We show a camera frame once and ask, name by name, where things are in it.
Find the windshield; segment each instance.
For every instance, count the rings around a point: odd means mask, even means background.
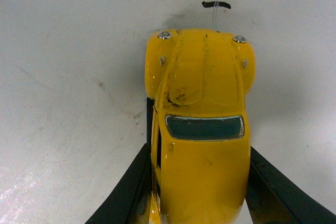
[[[170,135],[183,140],[228,140],[244,135],[244,123],[240,116],[227,118],[183,118],[166,116]]]

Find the scratch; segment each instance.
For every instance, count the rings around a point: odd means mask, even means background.
[[[37,80],[31,73],[27,72],[25,69],[19,67],[18,65],[15,65],[18,69],[21,70],[22,73],[24,73],[25,75],[27,75],[29,78],[31,78],[34,82],[36,82],[39,86],[41,86],[44,89],[47,89],[49,91],[54,92],[54,90],[52,90],[50,87],[48,87],[47,85],[45,85],[44,83],[40,82],[39,80]]]

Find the toy car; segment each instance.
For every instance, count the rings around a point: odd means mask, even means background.
[[[153,224],[235,221],[249,174],[245,95],[254,76],[253,49],[243,36],[186,29],[150,37]]]

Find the yellow toy car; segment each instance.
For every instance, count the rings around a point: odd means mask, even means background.
[[[235,221],[249,173],[245,95],[254,76],[253,49],[243,36],[186,29],[150,37],[153,224]]]

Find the white backdrop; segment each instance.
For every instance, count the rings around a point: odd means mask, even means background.
[[[0,0],[0,223],[94,213],[145,143],[148,37],[191,27],[250,40],[252,145],[336,213],[335,2]]]

